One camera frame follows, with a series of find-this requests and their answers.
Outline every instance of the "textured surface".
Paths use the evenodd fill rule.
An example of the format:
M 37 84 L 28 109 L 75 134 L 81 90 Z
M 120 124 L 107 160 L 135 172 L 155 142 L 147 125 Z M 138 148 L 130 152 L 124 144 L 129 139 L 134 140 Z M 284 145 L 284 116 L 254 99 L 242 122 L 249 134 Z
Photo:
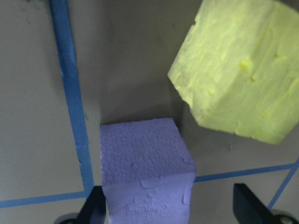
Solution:
M 285 191 L 281 194 L 273 209 L 287 212 L 299 220 L 299 171 L 295 173 Z
M 75 218 L 85 199 L 33 204 L 0 209 L 1 224 L 59 224 L 62 220 Z
M 172 119 L 104 125 L 100 145 L 104 186 L 194 172 Z
M 206 0 L 195 22 L 168 75 L 198 124 L 280 143 L 299 121 L 299 14 Z
M 48 5 L 36 7 L 0 3 L 1 201 L 83 189 Z
M 233 214 L 233 185 L 245 183 L 266 206 L 283 181 L 286 171 L 195 183 L 190 224 L 238 224 Z
M 294 163 L 299 125 L 278 146 L 198 126 L 186 105 L 180 133 L 195 160 L 198 175 Z
M 110 223 L 188 223 L 195 164 L 173 119 L 102 126 L 100 145 Z

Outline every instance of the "tape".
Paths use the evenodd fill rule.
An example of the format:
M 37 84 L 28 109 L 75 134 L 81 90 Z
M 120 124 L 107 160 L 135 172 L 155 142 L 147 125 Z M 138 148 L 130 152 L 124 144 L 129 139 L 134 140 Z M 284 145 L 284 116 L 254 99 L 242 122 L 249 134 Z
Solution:
M 31 197 L 31 198 L 16 199 L 16 200 L 7 200 L 7 201 L 0 202 L 0 208 L 9 208 L 9 207 L 47 203 L 47 202 L 56 202 L 56 201 L 71 200 L 71 199 L 78 199 L 78 198 L 84 198 L 84 197 L 85 197 L 85 192 L 81 191 L 81 192 L 60 194 L 60 195 L 50 195 L 50 196 Z
M 93 172 L 88 149 L 88 137 L 84 120 L 67 2 L 66 0 L 50 0 L 50 8 L 64 93 L 69 110 L 85 197 L 87 198 L 94 186 Z
M 197 176 L 195 178 L 194 182 L 195 183 L 206 182 L 206 181 L 214 181 L 214 180 L 226 179 L 226 178 L 231 178 L 231 177 L 269 173 L 269 172 L 275 172 L 275 171 L 280 171 L 280 170 L 285 170 L 285 169 L 291 169 L 293 166 L 294 166 L 294 164 L 292 163 L 292 164 L 277 165 L 277 166 L 272 166 L 272 167 L 239 170 L 239 171 L 227 172 L 227 173 L 222 173 L 222 174 L 203 175 L 203 176 Z
M 290 182 L 290 180 L 292 179 L 292 177 L 294 176 L 294 174 L 296 173 L 297 169 L 299 167 L 299 158 L 297 159 L 297 161 L 292 165 L 291 170 L 289 171 L 288 175 L 285 177 L 284 181 L 282 182 L 282 184 L 280 185 L 280 187 L 278 188 L 277 192 L 275 193 L 275 195 L 273 196 L 272 200 L 270 201 L 269 205 L 268 205 L 268 209 L 272 209 L 274 204 L 277 202 L 277 200 L 279 199 L 279 197 L 281 196 L 282 192 L 284 191 L 284 189 L 286 188 L 286 186 L 288 185 L 288 183 Z

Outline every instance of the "yellow foam cube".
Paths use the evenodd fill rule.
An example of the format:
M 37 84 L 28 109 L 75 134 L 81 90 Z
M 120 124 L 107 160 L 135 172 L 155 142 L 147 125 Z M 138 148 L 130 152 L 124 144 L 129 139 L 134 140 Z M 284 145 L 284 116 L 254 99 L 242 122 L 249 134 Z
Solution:
M 299 14 L 204 0 L 168 77 L 200 126 L 279 144 L 299 121 Z

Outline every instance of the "foam block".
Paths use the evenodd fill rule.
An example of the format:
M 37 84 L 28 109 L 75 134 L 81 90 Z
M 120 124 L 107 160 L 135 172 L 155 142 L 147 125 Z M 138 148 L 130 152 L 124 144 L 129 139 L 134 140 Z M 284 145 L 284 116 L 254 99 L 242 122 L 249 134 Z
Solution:
M 279 144 L 299 121 L 299 13 L 203 0 L 168 73 L 200 126 Z
M 172 119 L 100 128 L 110 224 L 187 224 L 195 165 Z

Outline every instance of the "blue tape line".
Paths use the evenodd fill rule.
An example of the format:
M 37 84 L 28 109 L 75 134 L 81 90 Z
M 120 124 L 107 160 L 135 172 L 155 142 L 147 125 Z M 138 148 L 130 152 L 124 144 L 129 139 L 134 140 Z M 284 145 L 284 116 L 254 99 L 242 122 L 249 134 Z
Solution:
M 82 99 L 66 0 L 50 0 L 60 72 L 75 140 L 81 177 L 87 198 L 93 189 L 93 171 L 88 149 Z
M 50 196 L 8 200 L 8 201 L 0 202 L 0 208 L 9 208 L 9 207 L 22 206 L 22 205 L 56 202 L 56 201 L 71 200 L 71 199 L 78 199 L 84 197 L 85 197 L 85 193 L 81 191 L 81 192 L 60 194 L 60 195 L 50 195 Z
M 222 173 L 222 174 L 197 176 L 195 178 L 194 182 L 197 183 L 197 182 L 205 182 L 205 181 L 214 181 L 214 180 L 226 179 L 226 178 L 231 178 L 231 177 L 275 172 L 275 171 L 280 171 L 280 170 L 285 170 L 285 169 L 291 169 L 293 167 L 293 165 L 294 164 L 292 163 L 292 164 L 278 165 L 278 166 L 272 166 L 272 167 L 240 170 L 240 171 L 234 171 L 234 172 L 228 172 L 228 173 Z
M 194 182 L 213 181 L 213 180 L 226 179 L 226 178 L 238 177 L 238 176 L 244 176 L 244 175 L 275 172 L 275 171 L 286 170 L 286 169 L 292 169 L 292 170 L 294 169 L 296 171 L 296 169 L 298 167 L 299 167 L 299 159 L 296 163 L 292 163 L 292 164 L 278 165 L 278 166 L 265 167 L 265 168 L 248 169 L 248 170 L 241 170 L 241 171 L 228 172 L 228 173 L 222 173 L 222 174 L 197 176 L 195 178 Z M 55 201 L 70 200 L 70 199 L 77 199 L 77 198 L 83 198 L 83 197 L 86 197 L 84 191 L 76 192 L 76 193 L 69 193 L 69 194 L 52 195 L 52 196 L 41 196 L 41 197 L 33 197 L 33 198 L 25 198 L 25 199 L 16 199 L 16 200 L 0 202 L 0 208 L 55 202 Z
M 272 209 L 274 204 L 277 202 L 277 200 L 279 199 L 279 197 L 281 196 L 282 192 L 284 191 L 284 189 L 286 188 L 287 184 L 290 182 L 290 180 L 292 179 L 292 177 L 294 176 L 294 174 L 296 173 L 297 169 L 299 167 L 299 158 L 297 159 L 297 161 L 293 164 L 290 172 L 288 173 L 288 175 L 285 177 L 284 181 L 282 182 L 282 184 L 280 185 L 280 187 L 278 188 L 277 192 L 275 193 L 275 195 L 273 196 L 272 200 L 270 201 L 269 205 L 268 205 L 268 209 Z

